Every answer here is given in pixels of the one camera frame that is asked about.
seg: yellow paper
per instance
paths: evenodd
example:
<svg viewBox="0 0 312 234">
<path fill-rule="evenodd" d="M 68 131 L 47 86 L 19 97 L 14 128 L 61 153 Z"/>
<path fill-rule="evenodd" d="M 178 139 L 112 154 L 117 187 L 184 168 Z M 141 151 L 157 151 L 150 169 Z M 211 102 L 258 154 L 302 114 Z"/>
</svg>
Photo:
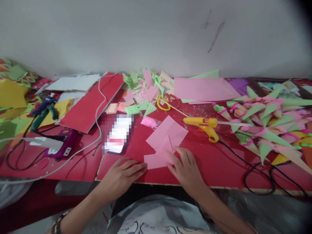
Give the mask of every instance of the yellow paper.
<svg viewBox="0 0 312 234">
<path fill-rule="evenodd" d="M 0 107 L 27 107 L 24 91 L 24 88 L 9 79 L 0 80 Z"/>
<path fill-rule="evenodd" d="M 13 108 L 7 110 L 5 113 L 0 115 L 0 119 L 3 120 L 15 119 L 16 117 L 20 116 L 25 110 L 26 108 Z"/>
<path fill-rule="evenodd" d="M 62 118 L 69 110 L 69 108 L 72 106 L 74 99 L 67 99 L 65 101 L 57 102 L 54 106 L 54 108 L 58 111 L 59 119 Z M 52 112 L 49 111 L 48 115 L 45 117 L 45 119 L 40 124 L 40 127 L 53 124 L 56 120 L 52 119 Z"/>
</svg>

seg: white cable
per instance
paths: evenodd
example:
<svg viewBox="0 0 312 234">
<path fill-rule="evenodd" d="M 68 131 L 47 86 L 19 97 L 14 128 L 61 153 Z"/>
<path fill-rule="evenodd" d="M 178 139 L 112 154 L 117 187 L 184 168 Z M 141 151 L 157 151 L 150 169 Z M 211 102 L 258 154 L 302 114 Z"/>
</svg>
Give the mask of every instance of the white cable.
<svg viewBox="0 0 312 234">
<path fill-rule="evenodd" d="M 97 124 L 97 127 L 98 127 L 98 129 L 100 130 L 100 136 L 98 137 L 98 139 L 96 139 L 96 140 L 95 140 L 94 142 L 92 142 L 90 145 L 88 145 L 88 146 L 82 148 L 81 150 L 77 151 L 76 153 L 74 153 L 63 165 L 61 165 L 58 169 L 56 169 L 56 170 L 50 172 L 50 173 L 47 174 L 47 175 L 41 176 L 41 177 L 36 178 L 36 179 L 30 179 L 30 180 L 0 181 L 0 184 L 22 184 L 22 183 L 34 182 L 34 181 L 37 181 L 37 180 L 46 178 L 46 177 L 52 175 L 53 173 L 57 172 L 57 171 L 58 171 L 59 169 L 61 169 L 66 163 L 68 163 L 69 160 L 71 160 L 76 154 L 80 153 L 81 151 L 85 150 L 85 149 L 88 148 L 89 146 L 93 145 L 94 143 L 96 143 L 96 142 L 102 137 L 102 131 L 101 131 L 101 128 L 100 128 L 100 126 L 99 126 L 99 124 L 98 124 L 98 122 L 97 122 L 97 121 L 98 121 L 98 118 L 97 118 L 97 116 L 98 116 L 98 110 L 100 109 L 100 107 L 101 107 L 101 106 L 104 104 L 104 102 L 106 101 L 105 95 L 104 95 L 104 94 L 101 92 L 101 90 L 100 90 L 100 82 L 101 82 L 101 79 L 102 79 L 102 78 L 100 78 L 99 81 L 98 81 L 98 90 L 99 90 L 99 92 L 103 95 L 104 101 L 98 106 L 98 108 L 97 108 L 97 110 L 96 110 L 96 112 L 95 112 L 95 123 Z M 13 137 L 13 138 L 7 138 L 7 139 L 0 140 L 0 142 L 7 141 L 7 140 L 14 140 L 14 139 L 26 139 L 26 138 L 23 138 L 23 137 Z"/>
</svg>

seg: black cable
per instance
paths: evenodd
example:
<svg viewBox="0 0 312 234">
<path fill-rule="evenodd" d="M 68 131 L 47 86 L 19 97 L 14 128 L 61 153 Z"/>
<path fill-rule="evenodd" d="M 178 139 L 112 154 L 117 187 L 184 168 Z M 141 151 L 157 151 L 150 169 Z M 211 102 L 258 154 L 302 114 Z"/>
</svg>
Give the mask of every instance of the black cable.
<svg viewBox="0 0 312 234">
<path fill-rule="evenodd" d="M 242 160 L 243 162 L 245 162 L 246 164 L 248 164 L 249 166 L 251 166 L 251 169 L 248 170 L 246 172 L 246 174 L 244 175 L 244 178 L 243 178 L 243 182 L 244 182 L 244 186 L 253 194 L 256 194 L 256 195 L 260 195 L 260 196 L 266 196 L 266 195 L 270 195 L 272 193 L 275 192 L 276 190 L 276 185 L 281 189 L 283 190 L 285 193 L 287 193 L 289 196 L 291 197 L 294 197 L 292 194 L 290 194 L 289 192 L 287 192 L 281 185 L 279 185 L 276 180 L 274 179 L 273 177 L 273 171 L 274 170 L 277 170 L 278 172 L 280 172 L 286 179 L 288 179 L 289 181 L 291 181 L 292 183 L 294 183 L 304 194 L 304 197 L 306 199 L 309 199 L 309 196 L 308 194 L 306 193 L 306 191 L 298 184 L 296 183 L 295 181 L 293 181 L 291 178 L 289 178 L 285 173 L 283 173 L 278 167 L 279 166 L 283 166 L 283 165 L 288 165 L 290 164 L 291 162 L 287 162 L 287 163 L 281 163 L 281 164 L 277 164 L 277 165 L 272 165 L 270 163 L 267 163 L 265 162 L 264 165 L 268 165 L 270 166 L 270 170 L 269 170 L 269 175 L 267 175 L 266 173 L 264 173 L 263 171 L 260 171 L 259 169 L 257 169 L 257 166 L 261 165 L 261 163 L 256 163 L 255 165 L 252 165 L 250 164 L 249 162 L 245 161 L 243 158 L 241 158 L 237 153 L 235 153 L 228 145 L 226 145 L 224 142 L 222 142 L 221 140 L 218 141 L 220 144 L 224 145 L 225 147 L 227 147 L 235 156 L 237 156 L 240 160 Z M 247 177 L 250 173 L 253 172 L 253 170 L 256 170 L 258 172 L 260 172 L 261 174 L 263 174 L 271 183 L 271 186 L 272 186 L 272 190 L 269 191 L 268 193 L 256 193 L 254 191 L 252 191 L 248 185 L 247 185 Z"/>
<path fill-rule="evenodd" d="M 31 128 L 31 126 L 32 126 L 34 120 L 36 119 L 36 117 L 37 117 L 37 115 L 34 116 L 33 120 L 32 120 L 31 123 L 30 123 L 30 125 L 29 125 L 29 126 L 27 127 L 27 129 L 25 130 L 25 132 L 24 132 L 24 134 L 23 134 L 23 137 L 24 137 L 24 138 L 26 137 L 27 132 L 28 132 L 28 130 Z M 56 128 L 56 127 L 59 127 L 59 126 L 60 126 L 60 125 L 53 126 L 53 127 L 48 128 L 48 129 L 46 129 L 46 130 L 44 130 L 44 131 L 42 131 L 42 132 L 49 131 L 49 130 L 51 130 L 51 129 L 53 129 L 53 128 Z M 25 170 L 27 170 L 28 168 L 32 167 L 32 166 L 35 164 L 36 160 L 40 157 L 40 155 L 42 155 L 42 154 L 46 151 L 46 149 L 45 149 L 44 151 L 42 151 L 42 152 L 36 157 L 36 159 L 35 159 L 29 166 L 27 166 L 27 167 L 25 167 L 25 168 L 22 168 L 22 169 L 15 168 L 15 167 L 11 166 L 11 164 L 10 164 L 10 162 L 9 162 L 9 158 L 10 158 L 10 155 L 16 150 L 16 148 L 17 148 L 23 141 L 24 141 L 24 140 L 21 139 L 21 140 L 13 147 L 13 149 L 8 153 L 8 155 L 6 156 L 6 165 L 7 165 L 10 169 L 12 169 L 12 170 L 14 170 L 14 171 L 25 171 Z"/>
</svg>

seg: power cord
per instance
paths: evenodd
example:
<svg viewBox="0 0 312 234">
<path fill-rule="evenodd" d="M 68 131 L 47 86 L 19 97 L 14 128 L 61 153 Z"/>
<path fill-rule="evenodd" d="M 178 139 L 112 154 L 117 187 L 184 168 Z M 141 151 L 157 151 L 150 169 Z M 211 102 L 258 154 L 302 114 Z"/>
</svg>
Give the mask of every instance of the power cord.
<svg viewBox="0 0 312 234">
<path fill-rule="evenodd" d="M 249 166 L 251 166 L 251 169 L 248 170 L 246 172 L 246 174 L 244 175 L 244 178 L 243 178 L 243 183 L 244 183 L 244 186 L 253 194 L 256 194 L 256 195 L 260 195 L 260 196 L 267 196 L 267 195 L 270 195 L 272 193 L 275 192 L 276 190 L 276 186 L 278 186 L 281 190 L 283 190 L 285 193 L 287 193 L 289 196 L 295 198 L 292 194 L 290 194 L 287 190 L 285 190 L 281 185 L 279 185 L 276 180 L 274 179 L 273 177 L 273 171 L 274 170 L 277 170 L 278 172 L 280 172 L 286 179 L 288 179 L 289 181 L 291 181 L 292 183 L 294 183 L 302 192 L 303 192 L 303 195 L 304 197 L 309 200 L 309 196 L 308 194 L 306 193 L 306 191 L 298 184 L 296 183 L 295 181 L 293 181 L 291 178 L 289 178 L 285 173 L 283 173 L 278 167 L 279 166 L 283 166 L 283 165 L 288 165 L 290 164 L 291 162 L 287 162 L 287 163 L 281 163 L 281 164 L 277 164 L 277 165 L 272 165 L 270 163 L 267 163 L 265 162 L 264 165 L 268 165 L 270 166 L 270 170 L 269 170 L 269 175 L 267 175 L 266 173 L 264 173 L 263 171 L 260 171 L 259 169 L 257 169 L 257 166 L 261 165 L 261 163 L 256 163 L 255 165 L 252 165 L 250 164 L 249 162 L 247 162 L 246 160 L 244 160 L 243 158 L 241 158 L 237 153 L 235 153 L 228 145 L 226 145 L 224 142 L 222 142 L 221 140 L 218 141 L 220 144 L 224 145 L 225 147 L 227 147 L 235 156 L 237 156 L 240 160 L 242 160 L 243 162 L 245 162 L 246 164 L 248 164 Z M 252 191 L 248 185 L 247 185 L 247 177 L 250 173 L 253 172 L 253 170 L 256 170 L 258 172 L 260 172 L 262 175 L 264 175 L 271 183 L 271 186 L 272 186 L 272 189 L 271 191 L 267 192 L 267 193 L 257 193 L 257 192 L 254 192 Z"/>
</svg>

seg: glue gun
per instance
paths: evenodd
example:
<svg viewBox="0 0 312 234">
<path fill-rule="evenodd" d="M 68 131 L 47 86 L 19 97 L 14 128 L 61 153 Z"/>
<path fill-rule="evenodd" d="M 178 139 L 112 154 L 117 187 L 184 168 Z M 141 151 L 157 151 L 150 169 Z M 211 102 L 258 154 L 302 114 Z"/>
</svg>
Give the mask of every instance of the glue gun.
<svg viewBox="0 0 312 234">
<path fill-rule="evenodd" d="M 183 119 L 184 123 L 195 125 L 201 128 L 209 136 L 209 141 L 216 143 L 219 140 L 219 136 L 215 133 L 214 128 L 218 125 L 218 120 L 209 118 L 205 119 L 202 117 L 189 117 Z"/>
</svg>

